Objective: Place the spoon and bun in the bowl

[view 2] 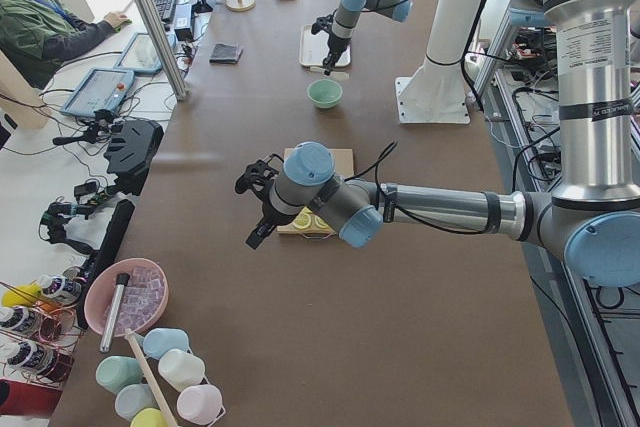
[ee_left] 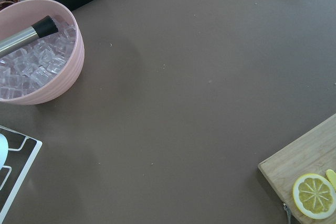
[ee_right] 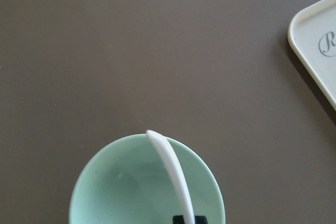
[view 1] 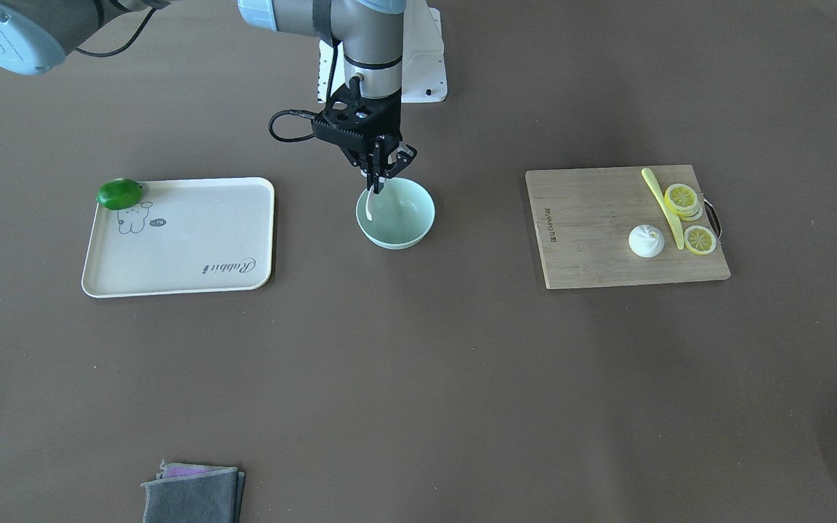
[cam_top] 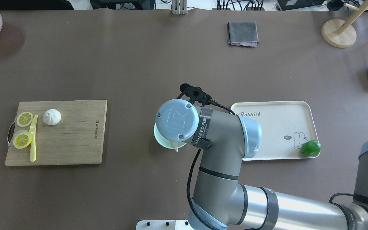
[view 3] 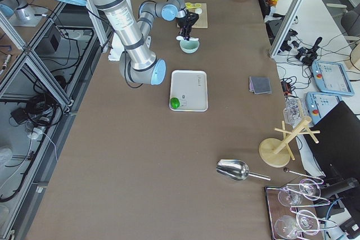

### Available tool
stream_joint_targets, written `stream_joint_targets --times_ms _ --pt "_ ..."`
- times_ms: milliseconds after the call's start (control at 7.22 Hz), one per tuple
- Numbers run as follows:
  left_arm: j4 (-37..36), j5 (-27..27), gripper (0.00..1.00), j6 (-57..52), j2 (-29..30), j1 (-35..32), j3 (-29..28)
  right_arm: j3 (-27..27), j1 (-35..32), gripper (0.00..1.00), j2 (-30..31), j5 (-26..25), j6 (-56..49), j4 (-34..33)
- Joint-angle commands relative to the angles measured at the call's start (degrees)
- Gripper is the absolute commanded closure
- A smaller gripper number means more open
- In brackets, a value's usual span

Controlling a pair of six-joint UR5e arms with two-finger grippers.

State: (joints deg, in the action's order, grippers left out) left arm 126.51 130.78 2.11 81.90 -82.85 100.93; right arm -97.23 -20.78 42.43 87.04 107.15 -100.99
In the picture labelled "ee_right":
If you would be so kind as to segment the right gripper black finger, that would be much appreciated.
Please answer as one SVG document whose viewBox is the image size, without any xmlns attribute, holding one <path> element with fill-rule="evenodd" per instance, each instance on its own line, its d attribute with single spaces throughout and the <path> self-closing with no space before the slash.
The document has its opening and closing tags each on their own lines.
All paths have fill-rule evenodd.
<svg viewBox="0 0 336 224">
<path fill-rule="evenodd" d="M 173 224 L 186 224 L 182 215 L 173 216 Z M 207 224 L 206 216 L 195 215 L 195 224 Z"/>
</svg>

